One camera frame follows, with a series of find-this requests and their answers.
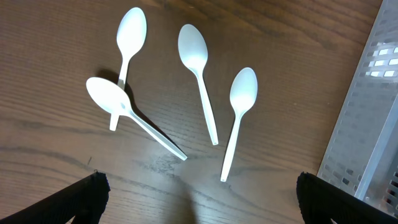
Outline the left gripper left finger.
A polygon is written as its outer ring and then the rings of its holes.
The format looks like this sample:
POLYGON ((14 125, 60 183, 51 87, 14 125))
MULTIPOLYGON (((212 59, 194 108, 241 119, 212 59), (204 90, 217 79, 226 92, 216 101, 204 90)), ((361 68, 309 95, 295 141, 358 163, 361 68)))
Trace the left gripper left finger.
POLYGON ((106 174, 96 171, 1 223, 99 223, 109 192, 106 174))

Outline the white plastic spoon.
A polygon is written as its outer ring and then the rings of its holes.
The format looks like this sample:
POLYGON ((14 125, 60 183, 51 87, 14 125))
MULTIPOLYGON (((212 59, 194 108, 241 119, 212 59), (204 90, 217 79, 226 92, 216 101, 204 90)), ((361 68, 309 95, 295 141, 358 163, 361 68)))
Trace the white plastic spoon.
POLYGON ((217 145, 218 134, 210 99, 203 79, 203 71, 208 60, 208 49, 200 31, 191 24, 185 24, 178 35, 178 52, 182 63, 197 78, 206 125, 213 145, 217 145))
POLYGON ((118 87, 124 90, 130 59, 140 51, 146 40, 147 21, 143 10, 139 7, 130 9, 121 20, 116 42, 122 55, 121 71, 118 87))
POLYGON ((230 103, 235 113, 233 128, 229 137, 221 170, 220 181, 226 182, 232 165, 241 119, 250 110, 257 98, 257 78, 250 67, 243 68, 235 77, 230 90, 230 103))

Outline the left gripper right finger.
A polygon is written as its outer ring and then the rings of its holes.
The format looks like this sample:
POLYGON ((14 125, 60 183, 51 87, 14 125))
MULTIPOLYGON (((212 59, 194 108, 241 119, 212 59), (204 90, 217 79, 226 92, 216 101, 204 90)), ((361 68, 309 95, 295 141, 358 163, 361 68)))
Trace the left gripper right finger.
POLYGON ((296 193, 305 224, 397 224, 397 219, 311 173, 297 178, 296 193))

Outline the white plastic spoon crossing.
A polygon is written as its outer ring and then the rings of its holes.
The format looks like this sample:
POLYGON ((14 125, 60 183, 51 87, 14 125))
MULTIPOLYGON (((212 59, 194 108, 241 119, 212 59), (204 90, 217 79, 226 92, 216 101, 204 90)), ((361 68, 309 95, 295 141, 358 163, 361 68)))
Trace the white plastic spoon crossing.
POLYGON ((131 118, 171 153, 183 161, 187 159, 187 155, 176 144, 168 140, 164 134, 158 132, 133 112, 127 93, 118 87, 117 84, 104 78, 91 77, 86 81, 86 88, 93 101, 103 110, 111 114, 131 118))

